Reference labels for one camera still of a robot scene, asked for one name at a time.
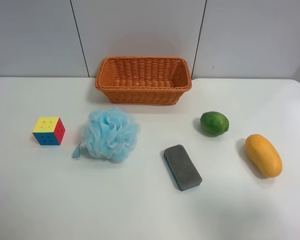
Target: mango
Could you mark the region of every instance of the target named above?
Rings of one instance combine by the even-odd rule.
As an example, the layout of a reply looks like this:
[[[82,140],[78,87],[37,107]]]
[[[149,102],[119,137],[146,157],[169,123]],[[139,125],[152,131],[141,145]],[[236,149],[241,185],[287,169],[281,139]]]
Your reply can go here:
[[[245,140],[245,151],[265,177],[275,178],[282,172],[280,155],[264,136],[250,135]]]

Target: rubik's cube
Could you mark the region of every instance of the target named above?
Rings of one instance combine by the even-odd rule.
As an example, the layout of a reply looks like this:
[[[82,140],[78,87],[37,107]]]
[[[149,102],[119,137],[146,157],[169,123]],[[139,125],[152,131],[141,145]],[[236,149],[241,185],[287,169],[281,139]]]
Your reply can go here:
[[[60,145],[65,131],[60,117],[39,117],[32,133],[40,145]]]

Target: orange wicker basket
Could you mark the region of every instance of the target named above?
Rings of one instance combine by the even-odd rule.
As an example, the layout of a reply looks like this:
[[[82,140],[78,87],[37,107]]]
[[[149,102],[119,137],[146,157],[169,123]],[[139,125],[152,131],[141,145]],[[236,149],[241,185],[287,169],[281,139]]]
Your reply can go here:
[[[190,90],[181,57],[114,56],[103,60],[95,87],[114,104],[174,105]]]

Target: wall seam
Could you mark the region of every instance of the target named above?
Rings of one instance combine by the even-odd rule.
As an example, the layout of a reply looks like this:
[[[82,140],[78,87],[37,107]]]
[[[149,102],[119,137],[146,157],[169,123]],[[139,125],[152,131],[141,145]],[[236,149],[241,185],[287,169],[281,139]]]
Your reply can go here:
[[[196,65],[196,59],[197,59],[197,53],[198,53],[198,47],[199,47],[199,42],[200,42],[202,27],[203,27],[203,24],[204,24],[204,18],[205,18],[205,13],[206,13],[207,2],[208,2],[208,0],[205,0],[203,14],[202,14],[202,20],[201,20],[201,25],[200,25],[200,30],[199,30],[198,42],[196,44],[195,55],[194,55],[194,60],[193,60],[193,66],[192,66],[192,72],[191,72],[191,79],[192,79],[192,77],[194,75],[194,70],[195,70],[195,65]]]
[[[74,23],[75,23],[75,27],[76,27],[76,32],[78,33],[78,37],[79,37],[79,42],[80,42],[80,46],[81,46],[81,51],[82,51],[82,55],[83,55],[85,68],[86,68],[86,73],[88,74],[88,77],[90,78],[88,65],[87,65],[87,61],[86,61],[86,56],[85,56],[85,52],[84,52],[84,47],[82,46],[82,41],[81,41],[81,37],[80,37],[80,33],[79,33],[79,28],[78,28],[78,24],[77,24],[77,20],[76,20],[76,16],[75,16],[74,7],[72,5],[72,0],[69,0],[69,1],[70,1],[71,9],[72,9],[73,19],[74,19]]]

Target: green lime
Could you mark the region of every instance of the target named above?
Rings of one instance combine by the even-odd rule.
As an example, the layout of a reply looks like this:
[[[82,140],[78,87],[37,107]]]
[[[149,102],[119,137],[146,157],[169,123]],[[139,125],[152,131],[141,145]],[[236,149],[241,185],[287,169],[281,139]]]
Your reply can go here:
[[[202,129],[213,136],[224,134],[229,129],[229,120],[220,112],[209,111],[200,118]]]

